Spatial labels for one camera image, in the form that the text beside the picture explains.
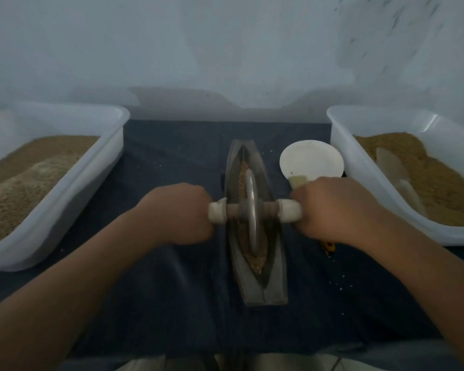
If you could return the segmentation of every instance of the table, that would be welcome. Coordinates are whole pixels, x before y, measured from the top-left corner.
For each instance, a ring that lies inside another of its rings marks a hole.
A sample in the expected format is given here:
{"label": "table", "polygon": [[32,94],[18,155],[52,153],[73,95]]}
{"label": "table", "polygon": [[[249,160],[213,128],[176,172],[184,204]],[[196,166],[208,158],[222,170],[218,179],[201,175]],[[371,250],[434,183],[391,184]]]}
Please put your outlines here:
{"label": "table", "polygon": [[[154,187],[186,181],[223,197],[233,139],[254,139],[272,191],[288,197],[278,166],[301,139],[329,142],[329,124],[130,120],[124,154],[56,250],[40,265],[0,272],[0,301],[72,252]],[[246,307],[231,273],[225,231],[205,243],[155,249],[112,289],[71,357],[130,359],[246,351],[311,354],[369,344],[440,338],[402,284],[371,258],[283,226],[289,304]],[[464,259],[464,247],[451,248]]]}

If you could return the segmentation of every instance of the white plate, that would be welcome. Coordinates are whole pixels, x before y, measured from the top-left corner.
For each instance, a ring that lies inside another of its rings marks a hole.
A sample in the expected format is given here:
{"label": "white plate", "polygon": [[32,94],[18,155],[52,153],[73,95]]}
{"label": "white plate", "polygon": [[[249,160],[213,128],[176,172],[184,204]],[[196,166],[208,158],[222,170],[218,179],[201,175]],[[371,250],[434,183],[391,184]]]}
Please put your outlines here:
{"label": "white plate", "polygon": [[280,169],[285,178],[305,175],[308,181],[318,177],[340,177],[344,160],[337,149],[319,140],[292,143],[280,155]]}

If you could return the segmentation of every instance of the plastic scoop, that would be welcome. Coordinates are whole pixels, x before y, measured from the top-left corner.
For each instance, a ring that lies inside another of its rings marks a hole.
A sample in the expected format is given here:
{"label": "plastic scoop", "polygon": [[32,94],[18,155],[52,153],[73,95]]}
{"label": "plastic scoop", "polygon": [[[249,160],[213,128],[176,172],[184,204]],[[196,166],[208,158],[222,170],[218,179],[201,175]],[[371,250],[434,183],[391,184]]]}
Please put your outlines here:
{"label": "plastic scoop", "polygon": [[377,148],[377,166],[395,187],[406,203],[421,216],[428,217],[425,206],[411,185],[406,168],[400,159],[384,148]]}

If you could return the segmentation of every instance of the person's right hand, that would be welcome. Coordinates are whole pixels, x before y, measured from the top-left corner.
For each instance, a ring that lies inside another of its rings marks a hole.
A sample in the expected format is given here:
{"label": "person's right hand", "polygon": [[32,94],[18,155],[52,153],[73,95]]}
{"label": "person's right hand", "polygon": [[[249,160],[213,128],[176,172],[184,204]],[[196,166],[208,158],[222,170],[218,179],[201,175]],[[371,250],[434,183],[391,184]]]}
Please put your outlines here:
{"label": "person's right hand", "polygon": [[302,206],[304,235],[358,248],[386,214],[372,194],[350,178],[321,177],[291,193]]}

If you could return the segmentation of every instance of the yellow object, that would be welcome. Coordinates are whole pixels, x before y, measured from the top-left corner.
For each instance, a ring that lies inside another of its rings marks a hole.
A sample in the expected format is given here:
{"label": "yellow object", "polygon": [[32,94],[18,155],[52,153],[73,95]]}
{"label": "yellow object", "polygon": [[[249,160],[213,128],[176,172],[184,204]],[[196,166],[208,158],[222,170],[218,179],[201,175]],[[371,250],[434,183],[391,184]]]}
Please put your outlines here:
{"label": "yellow object", "polygon": [[292,175],[289,177],[289,183],[291,184],[292,190],[296,190],[298,187],[308,183],[308,179],[305,175]]}

